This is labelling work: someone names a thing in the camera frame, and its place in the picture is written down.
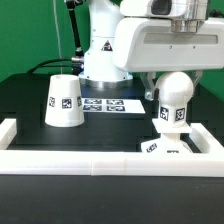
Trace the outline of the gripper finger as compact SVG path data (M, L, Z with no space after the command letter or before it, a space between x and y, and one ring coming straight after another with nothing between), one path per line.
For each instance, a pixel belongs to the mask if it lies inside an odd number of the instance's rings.
M202 70L194 70L189 73L191 82L192 82L192 93L195 93L195 88L199 84L203 76Z
M143 72L140 74L140 79L145 88L145 99L148 101L153 101L156 99L156 87L154 79L156 78L155 72Z

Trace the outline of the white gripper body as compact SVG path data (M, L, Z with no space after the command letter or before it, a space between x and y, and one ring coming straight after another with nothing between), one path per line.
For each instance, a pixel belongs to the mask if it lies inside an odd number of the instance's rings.
M122 0L113 62L128 72L224 68L224 18L208 0Z

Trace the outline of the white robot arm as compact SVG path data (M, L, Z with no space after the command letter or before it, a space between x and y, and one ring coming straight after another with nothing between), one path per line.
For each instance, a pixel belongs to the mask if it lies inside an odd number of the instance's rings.
M145 96L153 98L157 72L224 68L224 17L210 17L208 0L85 0L90 47L81 78L115 86L144 72Z

